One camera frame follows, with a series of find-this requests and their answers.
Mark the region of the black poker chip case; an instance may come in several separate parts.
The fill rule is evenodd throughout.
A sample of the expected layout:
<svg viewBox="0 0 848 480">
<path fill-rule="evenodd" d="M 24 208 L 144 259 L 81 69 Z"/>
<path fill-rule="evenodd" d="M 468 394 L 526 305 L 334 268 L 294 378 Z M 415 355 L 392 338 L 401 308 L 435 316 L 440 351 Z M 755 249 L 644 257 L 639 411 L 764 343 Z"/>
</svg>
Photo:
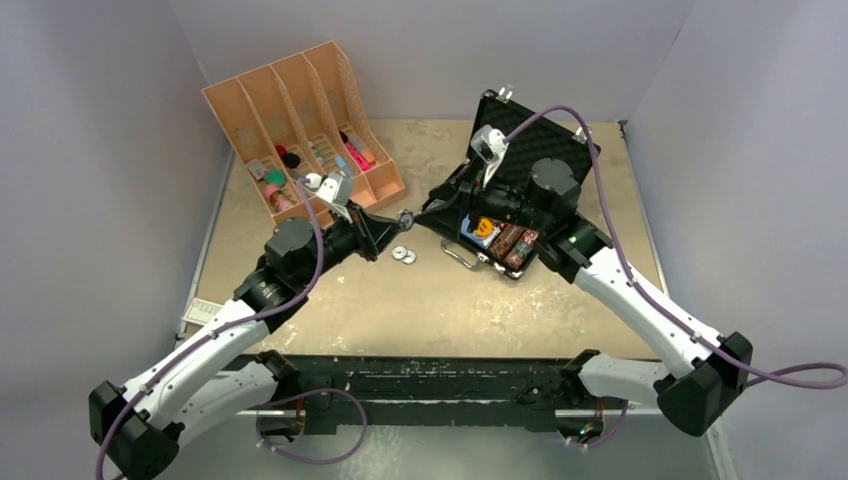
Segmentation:
<svg viewBox="0 0 848 480">
<path fill-rule="evenodd" d="M 484 188 L 498 198 L 503 214 L 499 220 L 483 218 L 501 231 L 506 225 L 516 225 L 538 232 L 533 253 L 523 268 L 514 270 L 504 258 L 495 258 L 489 248 L 483 249 L 464 237 L 463 231 L 477 227 L 470 226 L 469 219 L 463 221 L 463 231 L 453 242 L 484 253 L 493 268 L 513 279 L 520 278 L 539 259 L 550 271 L 574 282 L 578 272 L 590 266 L 592 256 L 612 244 L 577 210 L 590 169 L 588 147 L 574 132 L 549 119 L 538 119 L 509 141 L 500 168 Z M 440 185 L 464 185 L 479 170 L 484 171 L 485 164 L 469 148 L 465 160 Z"/>
</svg>

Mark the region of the yellow big blind button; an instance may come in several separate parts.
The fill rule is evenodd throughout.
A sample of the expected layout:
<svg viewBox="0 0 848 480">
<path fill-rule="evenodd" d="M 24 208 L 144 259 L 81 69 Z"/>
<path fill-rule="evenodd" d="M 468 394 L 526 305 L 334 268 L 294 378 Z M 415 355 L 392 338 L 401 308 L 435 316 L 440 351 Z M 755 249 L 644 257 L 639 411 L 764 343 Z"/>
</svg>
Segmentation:
<svg viewBox="0 0 848 480">
<path fill-rule="evenodd" d="M 479 238 L 486 238 L 494 231 L 494 224 L 487 218 L 481 218 L 474 230 L 474 235 Z"/>
</svg>

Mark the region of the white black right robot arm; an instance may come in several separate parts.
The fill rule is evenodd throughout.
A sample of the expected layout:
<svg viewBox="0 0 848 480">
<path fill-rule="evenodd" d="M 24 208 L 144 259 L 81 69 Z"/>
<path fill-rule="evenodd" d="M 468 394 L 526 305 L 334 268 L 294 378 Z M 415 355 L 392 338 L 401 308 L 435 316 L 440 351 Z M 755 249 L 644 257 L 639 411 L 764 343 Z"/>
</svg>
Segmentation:
<svg viewBox="0 0 848 480">
<path fill-rule="evenodd" d="M 562 160 L 536 161 L 521 187 L 485 186 L 464 167 L 431 191 L 416 221 L 448 238 L 481 218 L 536 232 L 540 262 L 605 305 L 657 356 L 637 361 L 587 350 L 564 370 L 564 399 L 576 407 L 597 397 L 637 402 L 658 408 L 688 435 L 705 434 L 743 393 L 752 344 L 703 324 L 657 290 L 578 212 L 580 193 Z"/>
</svg>

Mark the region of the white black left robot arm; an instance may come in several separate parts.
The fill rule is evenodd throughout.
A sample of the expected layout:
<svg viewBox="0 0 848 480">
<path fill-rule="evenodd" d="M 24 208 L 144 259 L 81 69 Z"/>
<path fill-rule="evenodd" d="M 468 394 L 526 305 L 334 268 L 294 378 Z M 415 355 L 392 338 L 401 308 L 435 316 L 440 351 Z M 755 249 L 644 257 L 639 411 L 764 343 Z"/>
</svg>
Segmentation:
<svg viewBox="0 0 848 480">
<path fill-rule="evenodd" d="M 89 395 L 95 476 L 112 462 L 122 479 L 153 479 L 190 442 L 251 407 L 284 409 L 297 399 L 293 368 L 266 352 L 234 367 L 250 346 L 301 309 L 320 276 L 352 255 L 374 261 L 414 224 L 414 215 L 371 215 L 348 202 L 348 214 L 322 228 L 315 214 L 279 223 L 257 266 L 215 318 L 155 366 Z"/>
</svg>

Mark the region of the blue playing card deck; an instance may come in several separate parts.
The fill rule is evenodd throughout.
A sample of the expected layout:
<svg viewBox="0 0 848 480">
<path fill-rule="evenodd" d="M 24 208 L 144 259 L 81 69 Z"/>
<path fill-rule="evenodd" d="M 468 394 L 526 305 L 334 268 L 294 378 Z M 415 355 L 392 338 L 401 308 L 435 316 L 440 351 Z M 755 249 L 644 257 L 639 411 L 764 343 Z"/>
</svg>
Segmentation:
<svg viewBox="0 0 848 480">
<path fill-rule="evenodd" d="M 494 242 L 494 240 L 497 238 L 497 236 L 500 234 L 500 232 L 501 232 L 501 229 L 494 224 L 494 231 L 492 232 L 491 235 L 489 235 L 486 238 L 479 238 L 479 237 L 475 236 L 474 230 L 470 231 L 470 232 L 463 231 L 462 235 L 464 237 L 466 237 L 471 243 L 473 243 L 473 244 L 475 244 L 475 245 L 477 245 L 477 246 L 479 246 L 483 249 L 488 249 L 490 247 L 490 245 Z"/>
</svg>

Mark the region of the black orange chip row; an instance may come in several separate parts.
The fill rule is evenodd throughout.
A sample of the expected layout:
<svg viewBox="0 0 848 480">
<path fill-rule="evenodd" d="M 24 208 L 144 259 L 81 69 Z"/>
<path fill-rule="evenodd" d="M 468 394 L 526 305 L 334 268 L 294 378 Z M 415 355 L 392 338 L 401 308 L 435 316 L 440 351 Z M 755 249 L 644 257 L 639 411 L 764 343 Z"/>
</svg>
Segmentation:
<svg viewBox="0 0 848 480">
<path fill-rule="evenodd" d="M 506 225 L 489 247 L 490 253 L 498 259 L 505 258 L 514 245 L 521 239 L 525 229 L 516 225 Z"/>
</svg>

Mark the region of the pink highlighter marker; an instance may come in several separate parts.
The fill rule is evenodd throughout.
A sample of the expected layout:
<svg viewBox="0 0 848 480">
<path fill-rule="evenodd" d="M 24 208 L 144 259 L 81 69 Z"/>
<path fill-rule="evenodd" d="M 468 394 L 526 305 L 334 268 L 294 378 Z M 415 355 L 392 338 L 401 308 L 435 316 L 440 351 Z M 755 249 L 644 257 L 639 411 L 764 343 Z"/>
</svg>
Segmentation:
<svg viewBox="0 0 848 480">
<path fill-rule="evenodd" d="M 363 172 L 369 171 L 375 164 L 376 157 L 365 142 L 353 131 L 346 132 L 340 130 L 339 135 L 349 155 L 353 158 L 360 170 Z"/>
</svg>

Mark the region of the red green chip row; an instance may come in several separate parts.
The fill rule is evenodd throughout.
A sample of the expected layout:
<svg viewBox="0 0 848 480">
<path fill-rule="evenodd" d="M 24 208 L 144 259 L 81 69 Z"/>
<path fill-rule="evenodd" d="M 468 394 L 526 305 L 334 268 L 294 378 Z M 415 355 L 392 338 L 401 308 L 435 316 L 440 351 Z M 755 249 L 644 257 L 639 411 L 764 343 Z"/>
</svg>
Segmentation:
<svg viewBox="0 0 848 480">
<path fill-rule="evenodd" d="M 520 239 L 504 258 L 504 262 L 514 270 L 520 271 L 529 256 L 533 253 L 533 247 L 537 238 L 537 231 L 530 229 L 525 230 Z"/>
</svg>

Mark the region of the black red round object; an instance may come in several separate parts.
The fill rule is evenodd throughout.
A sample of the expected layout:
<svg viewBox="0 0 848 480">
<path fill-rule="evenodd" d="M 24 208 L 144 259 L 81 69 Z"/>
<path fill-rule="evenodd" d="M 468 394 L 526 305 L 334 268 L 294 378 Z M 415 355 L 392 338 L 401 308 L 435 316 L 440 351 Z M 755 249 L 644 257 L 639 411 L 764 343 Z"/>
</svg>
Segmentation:
<svg viewBox="0 0 848 480">
<path fill-rule="evenodd" d="M 287 150 L 282 145 L 275 145 L 275 151 L 287 169 L 294 170 L 300 166 L 301 157 L 298 154 Z"/>
</svg>

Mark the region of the green round tape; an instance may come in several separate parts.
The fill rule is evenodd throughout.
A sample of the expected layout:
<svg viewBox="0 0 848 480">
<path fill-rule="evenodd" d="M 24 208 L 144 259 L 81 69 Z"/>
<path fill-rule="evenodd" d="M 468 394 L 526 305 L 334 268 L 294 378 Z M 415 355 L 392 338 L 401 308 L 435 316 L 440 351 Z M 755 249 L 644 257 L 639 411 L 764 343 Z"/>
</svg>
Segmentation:
<svg viewBox="0 0 848 480">
<path fill-rule="evenodd" d="M 271 169 L 264 174 L 264 180 L 270 185 L 282 187 L 286 183 L 287 178 L 280 170 Z"/>
</svg>

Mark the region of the peach desk organizer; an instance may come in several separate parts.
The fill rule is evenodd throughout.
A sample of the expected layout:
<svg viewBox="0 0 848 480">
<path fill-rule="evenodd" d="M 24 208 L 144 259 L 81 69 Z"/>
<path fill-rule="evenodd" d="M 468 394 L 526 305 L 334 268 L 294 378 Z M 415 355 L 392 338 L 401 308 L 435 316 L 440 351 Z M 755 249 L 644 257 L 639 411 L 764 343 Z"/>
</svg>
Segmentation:
<svg viewBox="0 0 848 480">
<path fill-rule="evenodd" d="M 375 137 L 352 65 L 333 41 L 257 67 L 202 91 L 244 171 L 274 223 L 307 214 L 296 181 L 309 173 L 344 172 L 354 180 L 351 198 L 376 212 L 406 193 L 397 162 Z M 360 170 L 339 131 L 356 133 L 376 157 Z M 301 157 L 287 169 L 275 145 Z M 278 169 L 287 178 L 270 185 L 264 174 Z"/>
</svg>

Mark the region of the small white red box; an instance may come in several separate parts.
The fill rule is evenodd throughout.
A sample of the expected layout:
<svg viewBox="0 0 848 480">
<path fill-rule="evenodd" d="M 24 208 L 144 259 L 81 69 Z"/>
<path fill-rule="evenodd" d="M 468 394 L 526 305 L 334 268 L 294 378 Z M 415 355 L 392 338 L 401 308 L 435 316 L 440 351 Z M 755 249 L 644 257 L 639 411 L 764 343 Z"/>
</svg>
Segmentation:
<svg viewBox="0 0 848 480">
<path fill-rule="evenodd" d="M 203 326 L 214 320 L 221 309 L 221 304 L 195 297 L 188 302 L 182 320 L 188 324 Z"/>
</svg>

